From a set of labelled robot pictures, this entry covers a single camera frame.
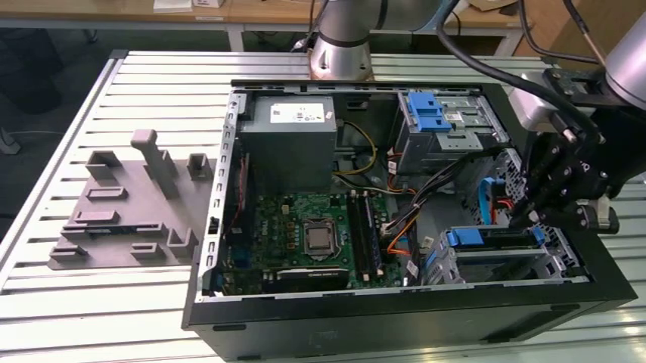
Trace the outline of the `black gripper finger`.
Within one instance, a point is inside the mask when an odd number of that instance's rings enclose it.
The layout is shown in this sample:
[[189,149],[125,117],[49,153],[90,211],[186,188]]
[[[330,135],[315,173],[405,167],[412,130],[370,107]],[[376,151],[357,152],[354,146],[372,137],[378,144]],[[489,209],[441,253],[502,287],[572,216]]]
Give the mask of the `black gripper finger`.
[[557,183],[568,183],[574,177],[574,162],[568,156],[570,144],[554,133],[537,133],[529,138],[524,155],[522,172],[525,177],[524,196],[516,202],[512,210],[512,227],[530,227],[529,221],[528,184],[556,179]]
[[528,218],[550,226],[580,226],[582,217],[572,198],[572,186],[556,179],[530,181],[528,184]]

